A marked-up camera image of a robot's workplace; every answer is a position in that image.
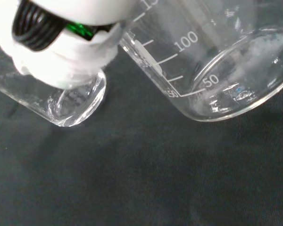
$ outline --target printed number 100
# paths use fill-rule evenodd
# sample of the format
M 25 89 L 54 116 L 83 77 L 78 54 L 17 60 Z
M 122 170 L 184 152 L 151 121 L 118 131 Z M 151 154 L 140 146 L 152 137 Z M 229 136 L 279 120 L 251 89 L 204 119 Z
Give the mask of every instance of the printed number 100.
M 182 52 L 185 50 L 185 48 L 188 48 L 192 45 L 192 43 L 196 43 L 198 41 L 198 36 L 194 32 L 189 32 L 187 36 L 183 36 L 180 39 L 180 43 L 182 44 L 182 47 L 178 42 L 175 42 L 174 45 L 176 45 L 179 48 L 179 52 Z

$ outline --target table surface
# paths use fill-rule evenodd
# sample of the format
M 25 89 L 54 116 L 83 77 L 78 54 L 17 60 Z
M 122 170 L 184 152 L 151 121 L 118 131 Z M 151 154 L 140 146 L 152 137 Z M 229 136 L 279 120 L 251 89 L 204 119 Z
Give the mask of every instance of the table surface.
M 283 226 L 283 91 L 201 123 L 124 52 L 107 71 L 74 128 L 0 93 L 0 226 Z

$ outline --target beaker base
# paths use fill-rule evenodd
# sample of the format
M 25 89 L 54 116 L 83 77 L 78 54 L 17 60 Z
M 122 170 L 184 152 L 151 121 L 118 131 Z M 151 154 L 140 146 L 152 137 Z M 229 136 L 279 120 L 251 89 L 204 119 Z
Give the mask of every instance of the beaker base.
M 262 29 L 216 56 L 196 76 L 188 97 L 198 121 L 243 114 L 283 88 L 283 29 Z

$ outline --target white object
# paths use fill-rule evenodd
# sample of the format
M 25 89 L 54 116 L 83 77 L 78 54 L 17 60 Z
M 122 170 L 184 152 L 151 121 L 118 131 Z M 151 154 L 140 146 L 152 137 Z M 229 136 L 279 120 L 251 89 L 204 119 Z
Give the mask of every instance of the white object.
M 0 46 L 13 58 L 23 75 L 59 89 L 73 89 L 90 82 L 99 70 L 117 55 L 118 40 L 104 45 L 122 32 L 118 21 L 125 19 L 134 0 L 33 0 L 36 4 L 64 19 L 86 25 L 116 25 L 99 31 L 91 41 L 64 29 L 45 50 L 32 52 L 12 38 L 12 24 L 19 5 L 17 0 L 0 0 Z

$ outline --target green part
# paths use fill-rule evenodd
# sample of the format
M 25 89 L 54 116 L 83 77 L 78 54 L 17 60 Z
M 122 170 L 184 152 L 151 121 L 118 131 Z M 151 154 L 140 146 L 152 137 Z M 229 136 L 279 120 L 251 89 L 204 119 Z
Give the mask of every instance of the green part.
M 91 40 L 94 34 L 84 25 L 78 23 L 69 23 L 66 28 L 71 32 L 80 35 L 82 38 L 86 40 Z

